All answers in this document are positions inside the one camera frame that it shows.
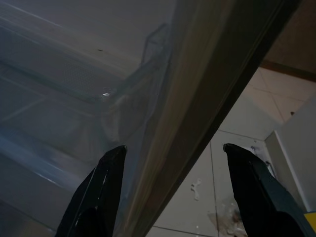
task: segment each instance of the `tile grout line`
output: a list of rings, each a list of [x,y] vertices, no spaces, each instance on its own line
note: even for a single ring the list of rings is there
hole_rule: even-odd
[[[271,95],[277,95],[277,96],[280,96],[280,97],[283,97],[283,98],[286,98],[286,99],[297,100],[297,101],[300,101],[300,102],[306,102],[306,100],[300,100],[300,99],[293,98],[293,97],[290,97],[290,96],[285,96],[285,95],[273,93],[273,92],[269,91],[268,89],[267,90],[259,89],[259,88],[254,87],[253,85],[250,85],[250,84],[248,84],[247,86],[251,86],[252,89],[254,89],[254,90],[259,90],[259,91],[262,91],[262,92],[270,93]]]
[[[202,234],[197,234],[197,233],[191,233],[191,232],[187,232],[187,231],[174,230],[174,229],[170,229],[170,228],[166,228],[166,227],[160,227],[160,226],[153,226],[153,227],[159,228],[159,229],[163,229],[163,230],[167,230],[167,231],[181,232],[181,233],[190,234],[190,235],[195,235],[195,236],[214,237],[214,236],[207,236],[207,235],[202,235]]]
[[[237,133],[224,131],[224,130],[221,130],[221,129],[218,129],[217,131],[221,131],[221,132],[229,133],[229,134],[232,134],[232,135],[236,135],[236,136],[241,136],[241,137],[245,137],[245,138],[253,139],[253,140],[256,140],[256,141],[259,141],[259,142],[264,142],[264,141],[265,141],[265,140],[261,140],[261,139],[254,138],[254,137],[248,137],[248,136],[245,136],[245,135],[240,135],[240,134],[237,134]]]
[[[283,114],[281,113],[281,110],[280,110],[280,108],[278,107],[277,102],[276,102],[276,100],[275,100],[273,94],[272,94],[272,93],[270,93],[270,94],[271,94],[271,97],[272,97],[272,100],[273,100],[274,104],[276,105],[276,109],[277,109],[278,113],[281,115],[281,118],[283,119],[283,123],[285,123],[286,120],[285,120],[285,118],[283,117]]]
[[[214,176],[214,166],[213,166],[213,154],[211,142],[209,142],[209,149],[211,151],[211,164],[212,164],[212,177],[213,177],[213,190],[214,190],[214,203],[215,203],[215,216],[216,216],[216,228],[217,236],[219,237],[219,224],[218,224],[218,214],[217,214],[217,202],[216,202],[216,189],[215,189],[215,176]]]
[[[265,92],[269,92],[269,93],[272,94],[272,95],[278,95],[278,96],[282,96],[282,97],[284,97],[284,98],[288,98],[288,99],[292,99],[292,100],[298,100],[298,101],[301,101],[301,102],[306,102],[305,100],[300,100],[300,99],[296,99],[296,98],[293,98],[293,97],[290,97],[290,96],[285,96],[285,95],[281,95],[281,94],[278,94],[278,93],[273,93],[273,92],[270,90],[270,87],[268,86],[268,84],[267,84],[267,82],[266,82],[266,80],[265,80],[265,78],[264,78],[264,76],[263,76],[263,74],[262,74],[260,68],[258,68],[258,69],[259,69],[259,73],[260,73],[260,75],[261,75],[261,78],[262,78],[263,83],[265,84],[267,90],[262,90],[262,89],[257,89],[257,88],[254,88],[254,89],[261,90],[261,91],[265,91]]]

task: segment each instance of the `floor tile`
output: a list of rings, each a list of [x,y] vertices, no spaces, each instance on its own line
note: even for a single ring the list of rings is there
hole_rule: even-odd
[[[198,235],[152,227],[146,237],[198,237]]]
[[[256,73],[252,76],[250,82],[248,85],[252,86],[253,88],[259,89],[259,90],[268,90],[266,83],[264,82],[261,72],[259,69],[256,71]]]
[[[201,180],[201,184],[197,186],[199,200],[195,200],[191,184],[198,179]],[[209,144],[154,225],[195,235],[217,236],[216,227],[210,221],[208,213],[215,213]]]
[[[263,68],[259,70],[269,91],[273,94],[306,101],[316,93],[316,83],[314,82]]]
[[[272,95],[247,86],[219,129],[265,140],[282,123]]]
[[[292,116],[291,113],[297,112],[299,108],[304,104],[303,101],[283,97],[280,95],[273,95],[273,98],[276,102],[276,106],[281,112],[284,121],[288,121]]]

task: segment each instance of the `wooden baseboard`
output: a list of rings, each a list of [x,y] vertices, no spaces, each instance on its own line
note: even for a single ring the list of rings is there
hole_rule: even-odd
[[[273,62],[270,62],[267,60],[263,60],[260,67],[265,68],[265,69],[269,69],[272,71],[276,71],[279,73],[288,74],[290,76],[294,76],[294,77],[298,77],[298,78],[302,78],[302,79],[316,82],[316,74],[306,72],[304,70],[296,69],[293,67],[289,67],[289,66],[286,66],[283,64],[273,63]]]

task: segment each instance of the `yellow object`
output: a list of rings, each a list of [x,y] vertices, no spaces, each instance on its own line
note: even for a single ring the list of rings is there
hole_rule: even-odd
[[[316,233],[316,212],[304,214],[305,218],[308,220],[309,224]]]

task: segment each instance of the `debris on floor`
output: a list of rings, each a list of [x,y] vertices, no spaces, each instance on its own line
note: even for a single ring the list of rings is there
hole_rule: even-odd
[[[223,200],[217,206],[216,213],[208,213],[210,221],[217,226],[219,233],[224,236],[246,237],[238,205],[233,197]]]

